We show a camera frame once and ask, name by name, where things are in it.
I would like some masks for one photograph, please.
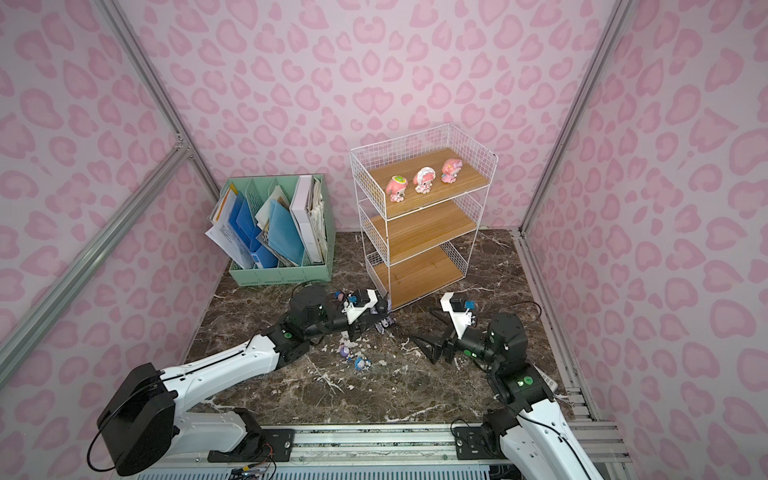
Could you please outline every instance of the blue folder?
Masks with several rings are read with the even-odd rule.
[[[256,224],[253,222],[253,215],[250,212],[250,205],[248,205],[247,201],[243,202],[243,206],[240,208],[235,221],[237,226],[243,231],[243,240],[246,244],[249,244],[250,239],[254,237],[253,232],[256,229]]]
[[[259,227],[253,227],[253,238],[250,241],[250,255],[253,257],[253,261],[256,262],[259,268],[274,268],[277,266],[277,257],[269,251],[264,245],[261,244],[257,237],[261,233]]]
[[[245,243],[246,245],[250,245],[250,239],[253,238],[253,236],[246,234],[243,231],[243,228],[241,225],[238,224],[237,219],[240,216],[240,214],[243,212],[243,205],[245,205],[246,208],[248,208],[248,202],[245,201],[245,197],[242,195],[237,195],[237,198],[235,199],[234,207],[232,207],[232,213],[230,214],[230,217],[228,218],[228,221],[230,222],[230,225],[235,230],[235,233],[237,233],[237,236],[240,237],[240,239]]]
[[[286,208],[275,200],[270,205],[270,233],[268,242],[277,253],[301,266],[304,259],[304,243]]]

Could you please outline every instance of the vent grille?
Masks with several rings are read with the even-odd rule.
[[[227,480],[230,468],[156,469],[138,480]],[[371,467],[279,467],[273,480],[490,480],[488,467],[460,466],[371,466]]]

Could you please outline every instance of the mounting plate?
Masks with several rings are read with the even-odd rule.
[[[487,460],[505,458],[493,455],[485,447],[481,427],[455,427],[454,445],[456,446],[456,458],[459,460]]]
[[[275,462],[288,462],[290,453],[293,450],[293,436],[296,431],[293,429],[264,429],[264,442],[272,447],[272,459]],[[224,452],[208,452],[208,463],[228,463],[228,462],[252,462],[253,458],[244,455],[230,455]]]

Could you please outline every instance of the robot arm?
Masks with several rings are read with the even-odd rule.
[[[166,455],[185,452],[208,450],[232,462],[259,455],[265,433],[247,410],[187,410],[239,382],[295,362],[309,352],[313,337],[346,330],[355,339],[386,316],[386,302],[373,290],[345,298],[340,312],[326,302],[324,289],[309,286],[291,299],[290,311],[277,325],[245,343],[163,371],[151,363],[133,369],[97,419],[118,474],[134,475]]]
[[[490,452],[512,460],[526,478],[602,480],[579,445],[541,373],[527,359],[528,337],[510,313],[491,316],[485,332],[471,328],[473,303],[446,293],[442,309],[451,317],[441,338],[412,337],[427,358],[451,362],[456,353],[485,364],[488,383],[505,407],[485,416],[483,437]]]
[[[176,411],[181,413],[243,380],[272,372],[279,357],[268,337],[256,335],[223,352],[167,368],[160,380],[168,391],[178,393],[174,401]]]

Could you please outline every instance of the figurine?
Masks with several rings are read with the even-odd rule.
[[[389,194],[389,201],[402,202],[406,198],[406,187],[408,181],[400,175],[395,175],[386,185],[386,193]]]
[[[462,169],[461,158],[449,158],[442,165],[442,177],[440,179],[444,184],[452,184],[456,181],[459,171]]]
[[[424,167],[413,177],[413,183],[416,184],[416,192],[419,194],[428,194],[432,189],[432,180],[435,179],[435,169]]]

